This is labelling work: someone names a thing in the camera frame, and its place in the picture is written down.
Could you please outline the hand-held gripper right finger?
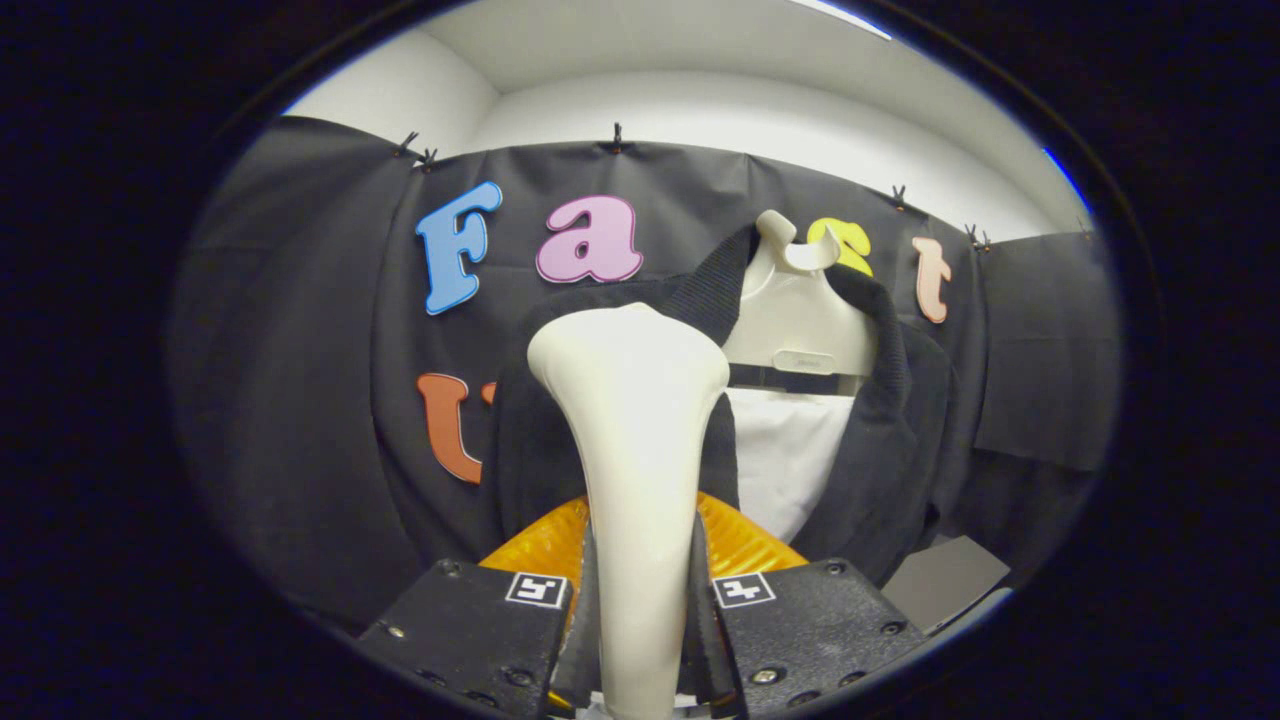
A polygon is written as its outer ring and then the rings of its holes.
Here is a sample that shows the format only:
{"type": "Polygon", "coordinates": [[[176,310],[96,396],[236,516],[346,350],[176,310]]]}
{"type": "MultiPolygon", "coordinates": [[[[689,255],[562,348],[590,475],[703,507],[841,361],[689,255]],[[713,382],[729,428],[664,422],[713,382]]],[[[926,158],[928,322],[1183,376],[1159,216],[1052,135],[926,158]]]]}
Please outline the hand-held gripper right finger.
{"type": "Polygon", "coordinates": [[[808,561],[710,495],[696,510],[685,691],[710,716],[781,717],[924,642],[850,561],[808,561]]]}

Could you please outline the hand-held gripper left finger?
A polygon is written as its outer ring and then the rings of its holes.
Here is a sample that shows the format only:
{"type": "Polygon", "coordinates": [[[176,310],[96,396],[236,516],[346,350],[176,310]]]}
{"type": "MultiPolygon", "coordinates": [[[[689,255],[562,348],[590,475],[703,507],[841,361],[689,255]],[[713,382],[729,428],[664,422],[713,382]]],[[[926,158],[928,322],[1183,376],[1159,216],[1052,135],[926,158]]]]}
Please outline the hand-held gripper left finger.
{"type": "Polygon", "coordinates": [[[444,559],[358,638],[428,689],[518,719],[572,717],[599,679],[598,625],[579,598],[591,547],[575,498],[471,564],[444,559]]]}

